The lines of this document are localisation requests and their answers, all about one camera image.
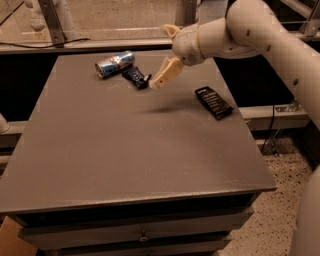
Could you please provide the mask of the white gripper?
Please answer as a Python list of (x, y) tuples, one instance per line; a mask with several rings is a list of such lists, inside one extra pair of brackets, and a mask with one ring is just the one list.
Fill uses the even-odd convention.
[(176, 78), (184, 67), (201, 64), (204, 57), (201, 54), (198, 41), (197, 24), (180, 28), (172, 24), (164, 24), (162, 30), (173, 38), (172, 50), (177, 57), (165, 57), (160, 70), (153, 76), (149, 82), (152, 89), (160, 89), (168, 82)]

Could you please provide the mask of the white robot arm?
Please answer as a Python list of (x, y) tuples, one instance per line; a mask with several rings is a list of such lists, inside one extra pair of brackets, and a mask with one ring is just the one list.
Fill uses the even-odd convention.
[[(172, 40), (173, 58), (165, 58), (150, 82), (161, 88), (185, 66), (211, 57), (244, 58), (262, 55), (320, 128), (320, 55), (296, 35), (288, 32), (263, 0), (235, 0), (226, 16), (183, 29), (166, 24)], [(306, 183), (297, 211), (289, 253), (286, 256), (320, 254), (320, 169)], [(275, 238), (266, 235), (241, 245), (238, 238), (225, 252), (215, 256), (284, 256)]]

